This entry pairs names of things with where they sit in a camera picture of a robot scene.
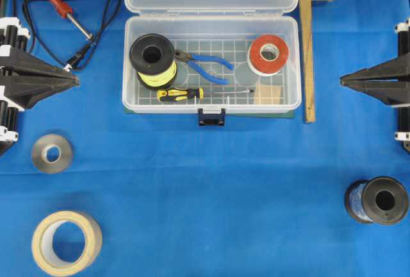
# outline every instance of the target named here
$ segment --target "small container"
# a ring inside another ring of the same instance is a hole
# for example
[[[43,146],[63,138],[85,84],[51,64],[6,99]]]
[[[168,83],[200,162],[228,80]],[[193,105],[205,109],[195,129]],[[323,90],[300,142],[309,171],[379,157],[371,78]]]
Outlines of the small container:
[[[295,19],[284,16],[298,0],[125,0],[135,13],[125,28],[122,101],[136,113],[286,113],[302,100],[300,85],[299,31]],[[161,103],[156,92],[145,88],[129,60],[133,42],[148,33],[163,35],[175,49],[219,56],[235,66],[229,71],[217,63],[201,62],[204,70],[224,78],[221,87],[200,77],[185,63],[177,63],[172,87],[204,89],[205,98]],[[289,47],[286,65],[274,76],[254,74],[247,64],[247,51],[261,35],[277,35]],[[250,94],[208,94],[241,91]]]

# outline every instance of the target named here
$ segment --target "metal tape roll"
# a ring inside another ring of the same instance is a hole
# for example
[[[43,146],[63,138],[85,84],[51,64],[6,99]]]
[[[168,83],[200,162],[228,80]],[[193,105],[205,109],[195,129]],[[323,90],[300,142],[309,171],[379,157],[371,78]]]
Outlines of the metal tape roll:
[[[59,152],[56,160],[47,157],[49,150],[56,148]],[[67,169],[72,162],[72,148],[64,137],[49,134],[37,140],[31,151],[34,166],[41,172],[55,174]]]

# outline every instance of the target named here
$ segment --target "red tape roll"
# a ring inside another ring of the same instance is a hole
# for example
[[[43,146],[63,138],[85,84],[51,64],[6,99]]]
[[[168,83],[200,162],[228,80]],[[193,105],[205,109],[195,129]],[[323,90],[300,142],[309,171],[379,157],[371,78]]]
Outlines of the red tape roll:
[[[275,54],[275,58],[264,58],[263,52]],[[251,68],[256,74],[271,76],[279,72],[289,58],[286,42],[276,35],[262,35],[253,41],[249,49]]]

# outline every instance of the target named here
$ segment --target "yellow screwdriver handle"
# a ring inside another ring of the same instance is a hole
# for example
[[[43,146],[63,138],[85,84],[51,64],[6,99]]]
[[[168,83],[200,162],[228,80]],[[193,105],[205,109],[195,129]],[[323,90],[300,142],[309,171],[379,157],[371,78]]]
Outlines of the yellow screwdriver handle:
[[[179,102],[186,99],[203,99],[204,89],[179,89],[179,88],[169,88],[166,90],[158,90],[156,97],[160,102]]]

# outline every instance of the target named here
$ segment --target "beige tape roll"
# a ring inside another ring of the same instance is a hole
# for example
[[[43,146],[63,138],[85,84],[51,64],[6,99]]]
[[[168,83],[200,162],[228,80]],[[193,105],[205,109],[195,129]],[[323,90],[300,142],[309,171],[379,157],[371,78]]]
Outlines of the beige tape roll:
[[[76,224],[84,234],[83,253],[75,262],[58,258],[53,249],[53,235],[65,222]],[[47,216],[36,228],[31,241],[31,251],[37,265],[51,276],[71,276],[90,266],[98,256],[103,236],[97,222],[87,214],[61,211]]]

